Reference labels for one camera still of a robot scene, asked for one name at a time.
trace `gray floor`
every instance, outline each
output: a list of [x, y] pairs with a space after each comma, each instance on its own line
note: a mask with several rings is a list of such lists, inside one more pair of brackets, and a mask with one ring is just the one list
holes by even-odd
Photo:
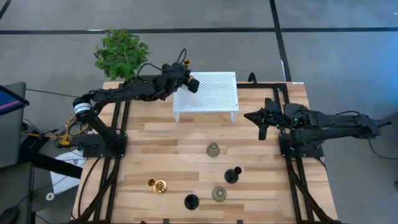
[[[384, 0], [276, 0], [283, 28], [398, 26], [398, 2]], [[12, 0], [0, 30], [107, 28], [273, 27], [268, 1], [250, 0]], [[28, 88], [82, 95], [106, 81], [92, 52], [101, 34], [0, 35], [0, 84], [23, 81]], [[188, 49], [195, 71], [255, 72], [261, 81], [283, 81], [274, 33], [145, 34], [149, 60], [173, 62]], [[398, 111], [398, 32], [284, 33], [294, 82], [305, 82], [312, 109], [358, 110], [379, 119]], [[157, 74], [145, 70], [145, 74]], [[27, 92], [25, 117], [38, 128], [55, 128], [72, 114], [72, 100]], [[373, 140], [377, 152], [398, 157], [390, 129]], [[378, 158], [368, 142], [353, 138], [324, 144], [327, 172], [339, 219], [346, 223], [396, 223], [398, 161]], [[47, 146], [51, 156], [59, 150]], [[35, 188], [49, 184], [37, 171]], [[35, 194], [35, 209], [48, 207]], [[40, 211], [49, 222], [69, 219], [76, 189]]]

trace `wooden table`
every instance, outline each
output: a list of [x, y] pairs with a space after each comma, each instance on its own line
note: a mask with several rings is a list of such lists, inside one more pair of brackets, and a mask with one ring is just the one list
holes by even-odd
[[[117, 88], [119, 83], [106, 82], [103, 88]], [[309, 106], [303, 84], [288, 83], [290, 102]], [[280, 155], [277, 135], [269, 128], [266, 141], [257, 140], [258, 128], [243, 117], [244, 113], [264, 107], [264, 98], [274, 98], [272, 89], [238, 89], [239, 114], [231, 123], [229, 113], [181, 114], [173, 116], [173, 97], [166, 101], [132, 101], [127, 121], [128, 143], [121, 161], [112, 223], [295, 223], [292, 196], [284, 158]], [[106, 106], [100, 118], [110, 126], [114, 105]], [[206, 147], [217, 142], [218, 157], [210, 157]], [[82, 183], [95, 159], [88, 159]], [[325, 168], [313, 158], [303, 158], [308, 188], [322, 209], [337, 218]], [[84, 210], [98, 192], [103, 159], [90, 175], [81, 209]], [[243, 170], [235, 184], [228, 184], [224, 173], [240, 166]], [[165, 180], [169, 189], [156, 195], [147, 185], [150, 178]], [[227, 190], [227, 199], [216, 202], [211, 191], [216, 186]], [[196, 210], [184, 206], [184, 198], [195, 194], [200, 199]], [[302, 216], [306, 219], [301, 193]], [[108, 194], [101, 218], [105, 217]], [[73, 215], [77, 216], [78, 197]]]

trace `green plant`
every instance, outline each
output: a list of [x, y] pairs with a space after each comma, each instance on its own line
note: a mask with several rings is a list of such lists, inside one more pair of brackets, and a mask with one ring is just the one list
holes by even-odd
[[148, 45], [140, 42], [136, 35], [127, 30], [110, 30], [102, 39], [104, 49], [96, 46], [95, 66], [104, 70], [106, 77], [129, 80], [136, 77], [141, 65], [147, 61]]

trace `white pegboard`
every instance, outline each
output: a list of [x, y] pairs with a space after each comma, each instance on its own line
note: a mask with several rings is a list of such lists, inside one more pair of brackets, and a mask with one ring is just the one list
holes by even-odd
[[183, 85], [174, 93], [173, 112], [177, 122], [179, 113], [239, 111], [234, 72], [192, 72], [191, 76], [200, 82], [198, 91], [192, 93]]

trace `black floor stripe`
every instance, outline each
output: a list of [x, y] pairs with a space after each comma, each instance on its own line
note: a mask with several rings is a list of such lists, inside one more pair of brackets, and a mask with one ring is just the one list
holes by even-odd
[[283, 62], [285, 81], [291, 82], [292, 77], [290, 75], [289, 63], [287, 62], [285, 44], [284, 44], [284, 40], [282, 37], [281, 29], [280, 29], [279, 17], [278, 17], [278, 12], [276, 10], [275, 0], [269, 0], [269, 5], [271, 7], [272, 19], [274, 20], [274, 27], [275, 27], [275, 33], [276, 33], [276, 40], [278, 42], [279, 55], [280, 55], [280, 59]]
[[[107, 30], [0, 30], [0, 35], [10, 34], [104, 34]], [[215, 28], [174, 28], [174, 29], [127, 29], [130, 34], [191, 34], [191, 33], [256, 33], [275, 32], [265, 27], [215, 27]]]
[[3, 7], [1, 8], [0, 11], [0, 19], [3, 17], [4, 13], [6, 13], [8, 6], [11, 4], [12, 0], [7, 0], [6, 3], [4, 3]]
[[281, 28], [282, 32], [397, 32], [398, 27]]

